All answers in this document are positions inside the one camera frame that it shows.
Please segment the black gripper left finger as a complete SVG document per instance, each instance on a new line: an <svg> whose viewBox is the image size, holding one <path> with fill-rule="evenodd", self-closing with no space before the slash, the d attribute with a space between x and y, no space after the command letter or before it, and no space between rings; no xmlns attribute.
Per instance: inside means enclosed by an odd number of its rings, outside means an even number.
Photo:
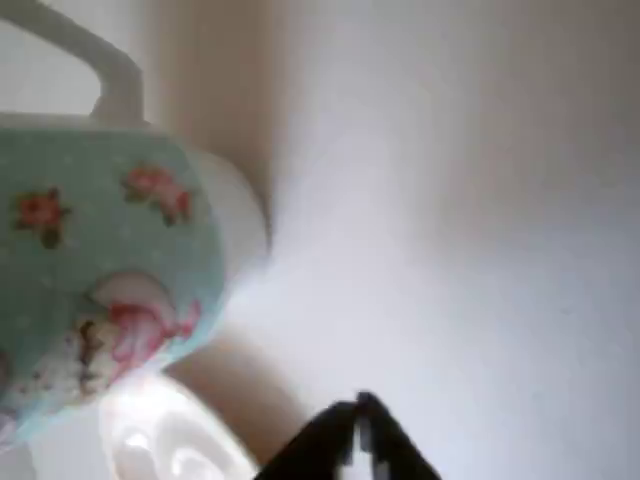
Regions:
<svg viewBox="0 0 640 480"><path fill-rule="evenodd" d="M260 480L332 480L351 458L354 401L338 401L314 416L257 474Z"/></svg>

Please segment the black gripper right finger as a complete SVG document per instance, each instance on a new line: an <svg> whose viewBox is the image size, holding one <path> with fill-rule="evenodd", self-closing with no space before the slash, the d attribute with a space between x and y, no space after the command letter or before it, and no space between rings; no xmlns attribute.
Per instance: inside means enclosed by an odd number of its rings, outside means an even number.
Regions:
<svg viewBox="0 0 640 480"><path fill-rule="evenodd" d="M373 393L358 393L355 426L358 449L370 458L372 479L441 479L390 410Z"/></svg>

